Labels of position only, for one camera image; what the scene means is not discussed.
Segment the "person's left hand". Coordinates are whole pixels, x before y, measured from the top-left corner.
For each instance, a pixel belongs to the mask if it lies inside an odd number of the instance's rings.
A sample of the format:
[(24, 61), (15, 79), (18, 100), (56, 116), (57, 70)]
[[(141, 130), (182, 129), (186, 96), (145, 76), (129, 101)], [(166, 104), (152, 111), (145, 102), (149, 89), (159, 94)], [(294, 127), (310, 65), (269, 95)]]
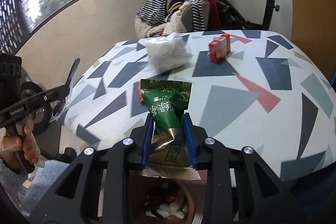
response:
[(23, 136), (10, 136), (6, 131), (1, 135), (1, 159), (5, 165), (11, 169), (20, 167), (15, 156), (18, 151), (23, 151), (26, 160), (37, 164), (41, 151), (33, 135), (34, 123), (30, 118), (26, 118), (16, 124), (22, 130)]

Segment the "grey fluffy sleeve forearm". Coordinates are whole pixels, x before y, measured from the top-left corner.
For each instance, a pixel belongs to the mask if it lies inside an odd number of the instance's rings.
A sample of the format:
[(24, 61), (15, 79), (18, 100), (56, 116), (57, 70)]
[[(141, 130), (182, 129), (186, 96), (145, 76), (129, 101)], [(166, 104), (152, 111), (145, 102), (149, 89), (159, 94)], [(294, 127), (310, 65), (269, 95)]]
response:
[(28, 179), (28, 174), (20, 170), (14, 172), (5, 165), (2, 159), (0, 173), (1, 185), (6, 193), (14, 198), (21, 190), (23, 183)]

